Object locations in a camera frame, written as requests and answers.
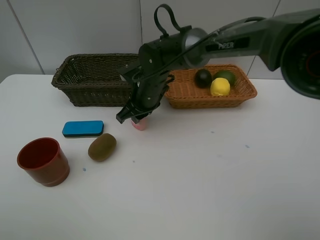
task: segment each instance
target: white tabletop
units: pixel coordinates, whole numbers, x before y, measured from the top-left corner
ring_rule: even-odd
[[[138,131],[119,107],[74,107],[50,75],[0,84],[1,240],[319,240],[320,101],[283,80],[253,79],[237,108],[178,110],[164,99]],[[110,159],[67,121],[102,120]],[[71,172],[44,187],[17,165],[28,142],[55,138]]]

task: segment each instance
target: white wall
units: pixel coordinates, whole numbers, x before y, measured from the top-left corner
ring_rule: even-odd
[[[192,25],[210,33],[239,19],[261,16],[271,17],[279,0],[141,0],[142,40],[144,43],[158,39],[161,32],[154,23],[154,11],[162,3],[168,4],[180,26]],[[162,26],[173,34],[169,15],[161,8],[158,18]],[[253,56],[228,57],[211,60],[212,64],[232,63],[241,67],[245,73],[250,69]]]
[[[139,0],[10,0],[45,74],[72,54],[137,53]]]
[[[0,0],[0,83],[12,74],[41,74],[6,0]]]
[[[54,74],[72,54],[137,53],[142,40],[146,43],[161,35],[153,14],[162,3],[172,7],[181,26],[207,32],[250,16],[320,8],[320,0],[10,0],[39,66],[8,1],[0,0],[0,82],[11,74],[41,74],[40,66],[45,74]],[[158,15],[168,32],[175,33],[169,15],[163,9]],[[270,72],[259,57],[219,58],[210,63],[233,63],[246,73],[250,69],[250,78],[282,79],[279,69]]]

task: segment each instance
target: yellow lemon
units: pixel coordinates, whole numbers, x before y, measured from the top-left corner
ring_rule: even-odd
[[[210,87],[212,96],[228,96],[230,93],[230,83],[223,77],[216,78]]]

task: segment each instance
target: orange wicker basket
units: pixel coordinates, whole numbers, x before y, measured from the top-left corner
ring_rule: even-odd
[[[204,68],[208,69],[212,76],[221,70],[233,72],[236,76],[236,82],[231,87],[230,94],[228,96],[211,96],[210,88],[198,88],[194,79],[199,69],[175,70],[171,72],[175,80],[169,83],[170,88],[164,95],[173,108],[234,108],[257,96],[255,87],[236,65],[207,65]]]

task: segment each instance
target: wicker basket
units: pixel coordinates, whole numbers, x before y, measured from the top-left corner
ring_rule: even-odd
[[[138,59],[137,54],[77,54],[57,69],[52,85],[62,90],[77,107],[123,107],[131,86],[117,69]]]
[[[236,65],[207,65],[205,68],[212,76],[221,70],[229,70],[235,74],[236,82],[235,86],[231,87],[230,94],[228,96],[211,96],[210,88],[198,88],[194,79],[199,69],[175,70],[171,72],[175,80],[169,83],[170,88],[164,95],[173,108],[234,108],[257,96],[255,87]]]

